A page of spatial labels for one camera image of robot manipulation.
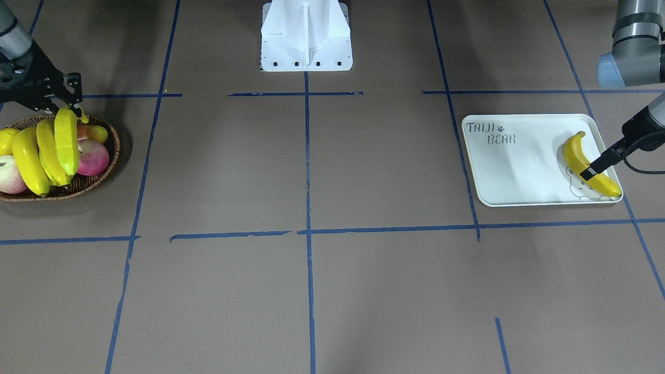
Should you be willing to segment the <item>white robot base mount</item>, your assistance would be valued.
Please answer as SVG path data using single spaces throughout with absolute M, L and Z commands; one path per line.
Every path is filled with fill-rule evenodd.
M 349 71 L 353 67 L 349 8 L 340 1 L 267 2 L 260 45 L 262 71 Z

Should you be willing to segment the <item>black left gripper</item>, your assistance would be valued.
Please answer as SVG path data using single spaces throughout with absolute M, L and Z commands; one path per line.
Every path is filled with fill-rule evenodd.
M 622 125 L 624 147 L 608 148 L 590 166 L 579 173 L 584 181 L 605 172 L 608 168 L 620 163 L 624 159 L 624 153 L 631 154 L 634 151 L 652 152 L 661 147 L 664 142 L 663 120 L 653 115 L 648 106 L 644 107 L 630 120 Z

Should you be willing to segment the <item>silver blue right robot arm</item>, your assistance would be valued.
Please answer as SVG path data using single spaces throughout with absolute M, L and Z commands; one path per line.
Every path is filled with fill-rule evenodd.
M 52 101 L 56 98 L 83 118 L 81 74 L 57 69 L 5 2 L 1 2 L 1 74 L 2 103 L 56 114 L 59 107 Z

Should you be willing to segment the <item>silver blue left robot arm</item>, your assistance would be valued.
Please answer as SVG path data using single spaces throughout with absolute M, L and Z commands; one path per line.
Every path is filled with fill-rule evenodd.
M 597 63 L 597 81 L 603 88 L 626 88 L 664 81 L 663 1 L 619 1 L 612 32 L 613 46 Z M 622 125 L 623 138 L 608 147 L 585 168 L 580 177 L 589 181 L 611 166 L 627 161 L 636 151 L 655 151 L 663 145 L 663 94 Z

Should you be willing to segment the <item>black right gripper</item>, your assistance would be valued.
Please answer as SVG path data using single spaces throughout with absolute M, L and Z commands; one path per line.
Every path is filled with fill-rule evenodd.
M 31 45 L 23 56 L 8 59 L 2 54 L 1 102 L 16 102 L 33 111 L 54 114 L 59 107 L 52 101 L 62 100 L 76 115 L 81 115 L 82 76 L 65 74 L 57 69 L 38 44 Z

